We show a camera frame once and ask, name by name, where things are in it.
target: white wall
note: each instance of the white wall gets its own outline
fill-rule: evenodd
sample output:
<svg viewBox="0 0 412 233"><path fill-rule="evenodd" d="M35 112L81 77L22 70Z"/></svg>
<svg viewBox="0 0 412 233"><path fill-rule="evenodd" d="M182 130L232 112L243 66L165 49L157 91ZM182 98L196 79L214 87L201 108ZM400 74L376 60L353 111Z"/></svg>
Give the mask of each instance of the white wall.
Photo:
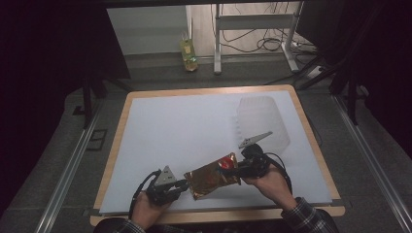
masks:
<svg viewBox="0 0 412 233"><path fill-rule="evenodd" d="M188 31L186 6L108 9L123 55L177 52Z"/></svg>

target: dark sleeve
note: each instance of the dark sleeve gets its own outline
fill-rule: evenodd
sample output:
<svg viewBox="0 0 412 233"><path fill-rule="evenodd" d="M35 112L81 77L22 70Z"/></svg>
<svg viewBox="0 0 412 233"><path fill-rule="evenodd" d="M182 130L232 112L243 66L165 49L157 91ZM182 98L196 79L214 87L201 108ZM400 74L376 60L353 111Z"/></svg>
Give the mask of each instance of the dark sleeve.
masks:
<svg viewBox="0 0 412 233"><path fill-rule="evenodd" d="M113 233L146 233L142 227L134 224L131 220L126 220Z"/></svg>
<svg viewBox="0 0 412 233"><path fill-rule="evenodd" d="M306 202L304 198L296 198L297 206L287 212L282 212L282 218L296 233L337 233L334 222Z"/></svg>

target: person's left hand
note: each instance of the person's left hand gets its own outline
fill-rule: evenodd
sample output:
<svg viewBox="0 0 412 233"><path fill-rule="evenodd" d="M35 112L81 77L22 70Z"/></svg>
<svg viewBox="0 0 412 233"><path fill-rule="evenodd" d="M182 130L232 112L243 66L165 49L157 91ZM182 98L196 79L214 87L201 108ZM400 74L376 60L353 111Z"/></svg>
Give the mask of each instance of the person's left hand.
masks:
<svg viewBox="0 0 412 233"><path fill-rule="evenodd" d="M137 197L131 220L144 230L147 230L155 224L157 219L167 208L170 207L171 204L172 203L168 203L163 206L157 206L151 203L146 192L142 191Z"/></svg>

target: shiny foil packet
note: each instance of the shiny foil packet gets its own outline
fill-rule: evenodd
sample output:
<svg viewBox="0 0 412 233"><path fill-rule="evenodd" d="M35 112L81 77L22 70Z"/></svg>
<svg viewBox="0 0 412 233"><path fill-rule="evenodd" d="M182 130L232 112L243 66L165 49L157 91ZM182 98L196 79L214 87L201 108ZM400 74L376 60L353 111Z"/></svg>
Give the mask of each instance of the shiny foil packet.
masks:
<svg viewBox="0 0 412 233"><path fill-rule="evenodd" d="M201 168L185 173L191 194L194 200L211 193L218 187L238 183L240 179L234 176L224 175L222 169L237 168L236 155L231 153Z"/></svg>

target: person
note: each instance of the person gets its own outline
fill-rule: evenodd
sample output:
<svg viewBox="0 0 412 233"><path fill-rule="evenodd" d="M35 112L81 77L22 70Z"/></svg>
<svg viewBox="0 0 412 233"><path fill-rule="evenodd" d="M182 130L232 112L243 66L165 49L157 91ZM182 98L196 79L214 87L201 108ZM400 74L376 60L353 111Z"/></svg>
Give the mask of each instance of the person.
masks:
<svg viewBox="0 0 412 233"><path fill-rule="evenodd" d="M315 209L303 197L293 198L284 177L275 166L270 165L268 173L261 178L245 178L243 181L254 185L261 194L279 205L283 209L282 218L294 232L338 232L327 212ZM114 233L145 233L170 205L152 204L146 193L141 192L132 218L123 222Z"/></svg>

